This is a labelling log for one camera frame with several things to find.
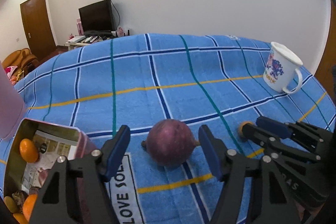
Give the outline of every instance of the blue gripper pad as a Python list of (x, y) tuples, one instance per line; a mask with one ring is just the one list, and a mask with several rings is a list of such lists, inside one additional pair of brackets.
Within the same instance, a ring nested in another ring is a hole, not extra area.
[(113, 139), (106, 141), (101, 148), (103, 156), (100, 174), (104, 177), (105, 182), (109, 182), (116, 175), (130, 140), (130, 128), (123, 125)]
[(293, 131), (289, 129), (284, 123), (264, 116), (258, 117), (255, 123), (258, 127), (278, 135), (281, 139), (290, 138), (293, 134)]
[(202, 125), (199, 128), (198, 139), (211, 174), (219, 181), (223, 181), (224, 174), (221, 170), (221, 161), (226, 156), (227, 148), (225, 144), (221, 140), (216, 139), (206, 125)]

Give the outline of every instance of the brown leather sofa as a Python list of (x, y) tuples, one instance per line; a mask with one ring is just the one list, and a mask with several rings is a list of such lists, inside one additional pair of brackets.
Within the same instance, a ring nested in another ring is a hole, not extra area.
[(21, 71), (24, 71), (25, 75), (27, 75), (32, 66), (33, 69), (39, 66), (39, 61), (37, 60), (37, 57), (30, 52), (30, 49), (23, 48), (12, 52), (2, 61), (2, 67), (4, 69), (9, 66), (17, 66), (17, 69), (13, 73), (14, 76)]

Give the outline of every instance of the metal screw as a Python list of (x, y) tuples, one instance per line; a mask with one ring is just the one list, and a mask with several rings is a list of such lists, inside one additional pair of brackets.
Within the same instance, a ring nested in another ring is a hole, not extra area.
[(65, 156), (59, 156), (59, 157), (57, 158), (57, 162), (61, 164), (61, 163), (65, 162), (66, 159), (67, 159), (67, 158), (66, 158)]
[(101, 151), (99, 149), (95, 149), (91, 152), (91, 155), (94, 157), (99, 157), (101, 155)]
[(271, 153), (271, 157), (273, 159), (277, 159), (277, 158), (279, 158), (279, 155), (277, 153)]
[(263, 156), (262, 160), (265, 162), (265, 163), (270, 163), (271, 162), (271, 157), (270, 156)]
[(237, 155), (237, 151), (234, 149), (228, 149), (226, 152), (229, 156), (235, 156)]

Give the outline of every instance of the mug rim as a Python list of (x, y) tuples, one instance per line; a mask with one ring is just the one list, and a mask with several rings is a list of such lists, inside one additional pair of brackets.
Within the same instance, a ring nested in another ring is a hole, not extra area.
[[(274, 41), (272, 41), (271, 42), (271, 46), (272, 46), (272, 48), (275, 50), (275, 51), (277, 51), (281, 56), (283, 56), (284, 58), (286, 58), (288, 61), (290, 61), (290, 62), (292, 62), (292, 63), (294, 63), (294, 64), (296, 64), (296, 65), (298, 65), (298, 66), (303, 66), (303, 62), (302, 62), (302, 60), (294, 53), (294, 52), (292, 52), (289, 48), (287, 48), (285, 45), (283, 45), (283, 44), (280, 44), (280, 43), (278, 43), (278, 42), (274, 42)], [(297, 60), (294, 60), (294, 59), (292, 59), (292, 58), (290, 58), (289, 56), (286, 56), (284, 53), (282, 53), (278, 48), (282, 48), (282, 49), (284, 49), (285, 51), (290, 51), (298, 60), (299, 60), (299, 62), (297, 61)]]

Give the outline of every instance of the white label on cloth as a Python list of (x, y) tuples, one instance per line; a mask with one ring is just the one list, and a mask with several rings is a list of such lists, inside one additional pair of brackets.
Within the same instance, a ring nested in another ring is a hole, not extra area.
[(117, 174), (110, 180), (111, 200), (120, 224), (144, 224), (131, 164), (131, 155), (123, 157)]

